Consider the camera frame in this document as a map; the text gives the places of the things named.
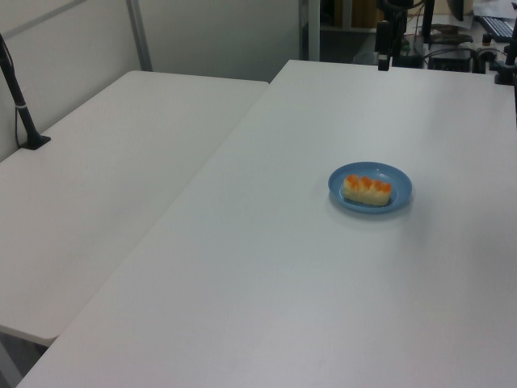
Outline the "black Franka gripper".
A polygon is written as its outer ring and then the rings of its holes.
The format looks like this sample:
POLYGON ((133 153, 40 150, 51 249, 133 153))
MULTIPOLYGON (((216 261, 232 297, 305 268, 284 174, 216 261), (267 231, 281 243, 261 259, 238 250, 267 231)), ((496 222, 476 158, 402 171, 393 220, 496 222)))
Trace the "black Franka gripper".
POLYGON ((382 13, 382 21, 379 21, 376 27, 378 70, 388 71, 391 54, 393 57, 399 57, 401 53, 409 2, 407 0, 376 0, 376 8, 382 13), (390 22, 392 22, 392 45, 390 22))

